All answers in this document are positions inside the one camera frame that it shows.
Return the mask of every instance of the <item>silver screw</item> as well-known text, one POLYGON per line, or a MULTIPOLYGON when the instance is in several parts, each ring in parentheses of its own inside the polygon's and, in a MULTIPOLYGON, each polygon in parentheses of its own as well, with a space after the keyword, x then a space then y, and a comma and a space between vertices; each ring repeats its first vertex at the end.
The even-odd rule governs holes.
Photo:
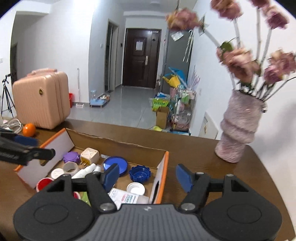
POLYGON ((181 209, 183 209, 184 211, 192 211, 193 209, 195 209, 195 205, 193 203, 183 203, 181 205, 181 209))
POLYGON ((113 203, 110 202, 106 202, 100 205, 100 209, 102 209, 103 211, 111 211, 115 208, 113 203))

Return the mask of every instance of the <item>black tripod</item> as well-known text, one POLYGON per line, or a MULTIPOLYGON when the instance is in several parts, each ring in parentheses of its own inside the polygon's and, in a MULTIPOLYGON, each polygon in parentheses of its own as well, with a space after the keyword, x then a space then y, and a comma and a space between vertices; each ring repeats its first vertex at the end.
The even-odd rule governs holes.
POLYGON ((10 77, 10 76, 11 76, 11 74, 5 75, 5 79, 2 80, 2 83, 3 83, 3 93, 2 93, 1 116, 2 116, 3 111, 8 110, 11 113, 12 117, 13 117, 12 107, 15 108, 15 105, 13 103, 13 100, 12 100, 12 98, 11 98, 11 96, 9 94, 9 91, 7 89, 7 86, 6 86, 6 82, 7 82, 7 84, 9 84, 9 82, 7 81, 7 77, 10 77), (7 103, 7 109, 6 110, 3 110, 4 93, 5 93, 6 103, 7 103))

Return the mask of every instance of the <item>open box with orange edge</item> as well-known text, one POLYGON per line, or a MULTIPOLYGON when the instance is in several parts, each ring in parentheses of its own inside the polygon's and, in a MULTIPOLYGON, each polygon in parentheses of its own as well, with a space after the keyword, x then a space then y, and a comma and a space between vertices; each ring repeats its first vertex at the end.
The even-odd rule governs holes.
MULTIPOLYGON (((90 147, 98 150, 101 155, 121 156, 127 160, 128 170, 118 179, 115 185, 118 189, 126 191, 127 185, 132 182, 129 177, 129 170, 132 167, 136 165, 149 167, 151 177, 143 184, 146 189, 144 195, 149 197, 149 203, 161 203, 168 168, 169 153, 167 151, 116 142, 70 129, 62 129, 40 147, 55 149, 55 157, 45 165, 41 165, 40 160, 34 159, 27 166, 18 166, 15 169, 18 176, 32 188, 36 187, 39 180, 50 175, 53 169, 63 167, 64 163, 61 160, 65 153, 77 151, 80 154, 84 149, 90 147)), ((100 157, 97 164, 102 165, 104 160, 100 157)))

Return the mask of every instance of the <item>dark blue bottle cap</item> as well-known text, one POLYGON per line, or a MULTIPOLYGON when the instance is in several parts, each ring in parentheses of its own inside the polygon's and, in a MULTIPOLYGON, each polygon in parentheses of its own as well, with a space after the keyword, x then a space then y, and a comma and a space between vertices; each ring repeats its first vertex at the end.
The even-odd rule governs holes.
POLYGON ((132 167, 129 171, 130 178, 133 182, 144 183, 151 177, 151 171, 146 166, 132 167))
POLYGON ((112 156, 104 161, 104 170, 106 171, 114 163, 118 164, 119 166, 119 176, 123 175, 128 169, 128 162, 124 158, 120 156, 112 156))

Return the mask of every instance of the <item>vase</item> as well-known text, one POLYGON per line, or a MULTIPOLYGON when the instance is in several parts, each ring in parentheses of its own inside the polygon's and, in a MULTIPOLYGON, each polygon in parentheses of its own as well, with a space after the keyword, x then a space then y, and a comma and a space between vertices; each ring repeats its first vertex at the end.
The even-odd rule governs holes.
POLYGON ((237 163, 244 154, 245 145, 253 142, 262 115, 263 101, 232 90, 224 119, 221 140, 215 153, 221 159, 237 163))

